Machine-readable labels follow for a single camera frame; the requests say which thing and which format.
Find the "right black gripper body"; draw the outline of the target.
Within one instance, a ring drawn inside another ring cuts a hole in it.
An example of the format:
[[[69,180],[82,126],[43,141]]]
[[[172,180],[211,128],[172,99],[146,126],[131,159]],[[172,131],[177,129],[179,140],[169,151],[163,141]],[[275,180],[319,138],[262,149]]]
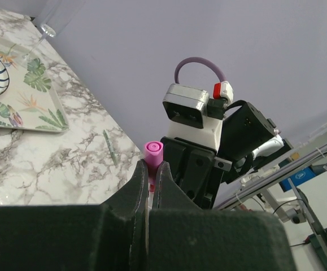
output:
[[[174,182],[197,206],[213,208],[224,173],[231,170],[232,162],[218,157],[211,147],[185,139],[163,137],[160,141]]]

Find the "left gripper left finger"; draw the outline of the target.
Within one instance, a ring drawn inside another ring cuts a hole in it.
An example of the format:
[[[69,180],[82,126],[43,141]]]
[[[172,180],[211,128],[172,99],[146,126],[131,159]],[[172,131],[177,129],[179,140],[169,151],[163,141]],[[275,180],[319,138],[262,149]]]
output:
[[[101,204],[0,206],[0,270],[145,270],[148,170]]]

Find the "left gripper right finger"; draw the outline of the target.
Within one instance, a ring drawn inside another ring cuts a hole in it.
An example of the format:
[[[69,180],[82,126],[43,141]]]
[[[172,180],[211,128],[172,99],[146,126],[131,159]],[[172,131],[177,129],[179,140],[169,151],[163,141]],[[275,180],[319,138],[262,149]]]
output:
[[[259,211],[202,210],[175,184],[167,162],[149,213],[149,270],[295,270],[285,229]]]

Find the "white pen pink tip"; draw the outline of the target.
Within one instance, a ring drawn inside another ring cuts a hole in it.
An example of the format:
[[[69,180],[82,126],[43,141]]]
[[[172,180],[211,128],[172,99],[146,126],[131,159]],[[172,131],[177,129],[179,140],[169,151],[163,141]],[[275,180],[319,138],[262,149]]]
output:
[[[154,199],[154,190],[155,190],[155,185],[149,184],[149,197],[148,197],[148,209],[152,209],[152,204],[153,204],[153,199]]]

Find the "pink pen cap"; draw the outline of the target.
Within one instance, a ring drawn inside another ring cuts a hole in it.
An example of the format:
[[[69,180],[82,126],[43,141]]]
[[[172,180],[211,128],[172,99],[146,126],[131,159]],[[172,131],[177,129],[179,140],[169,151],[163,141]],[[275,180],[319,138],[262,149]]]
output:
[[[164,145],[159,141],[150,141],[144,145],[144,161],[147,164],[149,183],[155,185],[156,174],[163,161]]]

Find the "white pen green tip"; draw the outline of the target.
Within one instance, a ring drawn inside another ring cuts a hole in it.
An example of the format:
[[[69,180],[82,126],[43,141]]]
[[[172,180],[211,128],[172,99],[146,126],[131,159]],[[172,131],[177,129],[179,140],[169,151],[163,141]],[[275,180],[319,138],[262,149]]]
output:
[[[108,147],[111,159],[112,159],[114,165],[117,167],[117,160],[116,160],[115,152],[114,152],[114,149],[113,149],[110,141],[107,141],[107,147]]]

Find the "green pen cap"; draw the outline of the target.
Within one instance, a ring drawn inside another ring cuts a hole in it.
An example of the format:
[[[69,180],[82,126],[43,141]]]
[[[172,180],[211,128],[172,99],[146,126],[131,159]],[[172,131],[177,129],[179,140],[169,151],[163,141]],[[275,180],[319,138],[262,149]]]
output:
[[[103,130],[103,136],[105,138],[105,141],[107,142],[107,144],[109,144],[109,137],[108,137],[108,134],[105,130]]]

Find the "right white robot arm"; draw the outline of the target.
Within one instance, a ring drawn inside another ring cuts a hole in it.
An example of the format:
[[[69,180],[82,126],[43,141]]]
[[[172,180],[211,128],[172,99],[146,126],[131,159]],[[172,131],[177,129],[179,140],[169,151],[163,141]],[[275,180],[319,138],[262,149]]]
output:
[[[221,183],[231,183],[290,150],[276,125],[244,100],[207,112],[167,106],[171,124],[160,141],[174,182],[198,207],[211,209]]]

